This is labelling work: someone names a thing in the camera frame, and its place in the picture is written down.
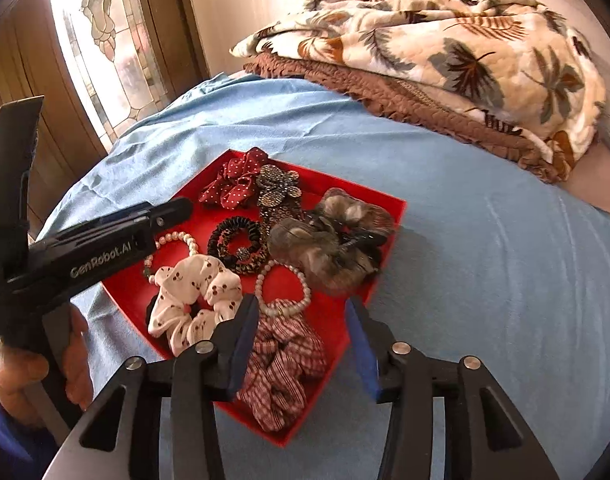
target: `red box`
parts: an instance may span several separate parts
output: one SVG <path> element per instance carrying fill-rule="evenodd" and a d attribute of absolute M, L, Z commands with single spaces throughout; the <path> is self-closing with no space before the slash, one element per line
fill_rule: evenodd
<path fill-rule="evenodd" d="M 191 179 L 175 196 L 184 196 L 194 202 L 194 211 L 191 218 L 174 227 L 177 231 L 186 231 L 192 234 L 199 245 L 199 251 L 206 251 L 207 240 L 216 224 L 222 220 L 234 216 L 247 216 L 258 220 L 258 208 L 250 206 L 248 208 L 237 208 L 236 210 L 225 210 L 213 206 L 204 206 L 198 203 L 198 197 L 210 182 L 216 178 L 218 170 L 224 162 L 230 158 L 242 156 L 243 153 L 234 150 L 227 150 L 219 158 L 214 160 L 209 166 L 204 168 L 198 175 Z M 406 202 L 400 198 L 359 186 L 353 182 L 348 182 L 340 178 L 330 176 L 318 171 L 301 168 L 286 162 L 271 160 L 272 164 L 277 165 L 284 171 L 296 170 L 300 174 L 300 186 L 303 190 L 303 209 L 313 208 L 321 199 L 323 194 L 330 187 L 340 187 L 355 198 L 365 202 L 379 205 L 386 209 L 394 218 L 396 226 L 400 224 L 400 219 L 405 211 Z M 386 262 L 387 255 L 391 249 L 395 235 L 391 236 L 387 243 L 382 247 L 383 264 Z M 173 266 L 187 257 L 187 246 L 183 243 L 168 243 L 160 248 L 154 255 L 153 269 L 161 265 Z M 147 333 L 145 324 L 145 310 L 151 298 L 157 293 L 157 287 L 150 285 L 142 275 L 143 265 L 134 265 L 124 269 L 117 274 L 102 282 L 105 290 L 115 304 L 122 310 L 127 319 L 134 325 L 134 328 L 142 337 L 165 359 L 173 357 L 165 337 L 156 339 Z M 254 291 L 256 276 L 241 276 L 244 292 Z M 357 294 L 368 303 L 370 296 L 376 285 L 374 278 L 367 280 L 357 291 Z M 272 270 L 265 280 L 263 294 L 266 301 L 274 298 L 295 298 L 302 296 L 301 284 L 298 279 L 284 267 Z M 345 330 L 344 318 L 345 298 L 331 298 L 320 292 L 312 291 L 310 306 L 305 310 L 304 315 L 310 325 L 316 330 L 325 343 L 325 350 L 329 361 L 329 369 L 321 380 L 306 381 L 304 383 L 307 393 L 307 407 L 303 414 L 289 427 L 277 433 L 266 433 L 258 426 L 251 411 L 242 402 L 219 402 L 218 406 L 245 424 L 250 430 L 258 433 L 265 439 L 273 442 L 277 446 L 284 447 L 296 434 L 309 410 L 318 399 L 323 387 L 331 377 L 334 368 L 340 361 L 345 348 L 349 342 L 349 337 Z"/>

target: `scrunchie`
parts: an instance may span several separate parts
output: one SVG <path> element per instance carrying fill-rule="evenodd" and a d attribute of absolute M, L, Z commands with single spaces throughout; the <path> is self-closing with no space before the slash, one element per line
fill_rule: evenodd
<path fill-rule="evenodd" d="M 382 207 L 333 187 L 304 219 L 285 218 L 272 227 L 267 247 L 272 258 L 303 270 L 311 288 L 348 296 L 378 272 L 380 247 L 394 231 Z"/>
<path fill-rule="evenodd" d="M 167 334 L 169 348 L 178 356 L 186 348 L 209 339 L 221 321 L 232 319 L 243 299 L 240 278 L 211 256 L 195 254 L 175 267 L 160 267 L 160 286 L 147 331 L 154 337 Z M 213 310 L 202 308 L 192 319 L 189 305 L 202 296 Z"/>
<path fill-rule="evenodd" d="M 267 154 L 256 147 L 240 158 L 228 160 L 219 170 L 216 180 L 203 190 L 198 202 L 236 209 L 255 195 L 256 175 L 266 162 Z"/>
<path fill-rule="evenodd" d="M 264 431 L 279 431 L 305 409 L 301 378 L 320 378 L 326 370 L 323 341 L 303 314 L 288 318 L 261 314 L 237 397 L 250 407 Z"/>

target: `window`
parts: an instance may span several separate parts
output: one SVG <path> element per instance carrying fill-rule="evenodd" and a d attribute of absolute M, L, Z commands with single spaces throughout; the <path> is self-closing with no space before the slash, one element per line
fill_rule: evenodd
<path fill-rule="evenodd" d="M 102 145 L 169 103 L 140 0 L 51 0 L 67 69 Z"/>

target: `human hand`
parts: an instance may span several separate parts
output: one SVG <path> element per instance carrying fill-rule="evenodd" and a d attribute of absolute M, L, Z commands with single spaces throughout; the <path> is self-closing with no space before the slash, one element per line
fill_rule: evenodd
<path fill-rule="evenodd" d="M 72 305 L 69 346 L 63 353 L 63 373 L 66 378 L 67 399 L 86 410 L 92 402 L 94 389 L 89 376 L 87 348 L 83 333 L 87 322 L 80 311 Z M 42 381 L 49 372 L 47 359 L 27 350 L 6 346 L 0 341 L 0 405 L 9 415 L 24 426 L 40 428 L 42 420 L 29 403 L 23 389 Z"/>

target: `pearl bracelet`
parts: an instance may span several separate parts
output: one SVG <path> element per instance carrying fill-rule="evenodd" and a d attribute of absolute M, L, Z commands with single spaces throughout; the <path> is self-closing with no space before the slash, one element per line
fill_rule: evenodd
<path fill-rule="evenodd" d="M 198 254 L 198 244 L 196 243 L 196 240 L 194 239 L 194 237 L 192 237 L 191 234 L 186 233 L 185 231 L 173 231 L 171 233 L 163 235 L 156 241 L 156 249 L 159 250 L 160 246 L 163 246 L 167 242 L 171 242 L 173 240 L 181 240 L 182 242 L 185 242 L 187 244 L 187 247 L 189 248 L 190 256 Z M 143 276 L 145 276 L 149 280 L 149 283 L 151 283 L 152 285 L 154 285 L 154 274 L 151 272 L 151 264 L 153 260 L 154 255 L 150 254 L 143 261 L 145 265 L 145 268 L 143 269 Z"/>
<path fill-rule="evenodd" d="M 275 265 L 287 267 L 291 270 L 291 272 L 296 274 L 296 277 L 299 279 L 301 285 L 303 286 L 302 300 L 273 300 L 270 301 L 269 304 L 265 304 L 265 301 L 263 300 L 263 282 L 267 273 L 272 270 L 272 267 L 274 267 Z M 298 314 L 305 310 L 305 308 L 307 308 L 307 306 L 311 303 L 311 289 L 309 288 L 309 286 L 307 286 L 307 282 L 305 281 L 305 274 L 303 274 L 298 268 L 294 266 L 288 266 L 277 262 L 276 260 L 269 261 L 256 278 L 255 296 L 258 300 L 258 308 L 263 314 L 269 317 L 294 316 L 295 314 Z"/>

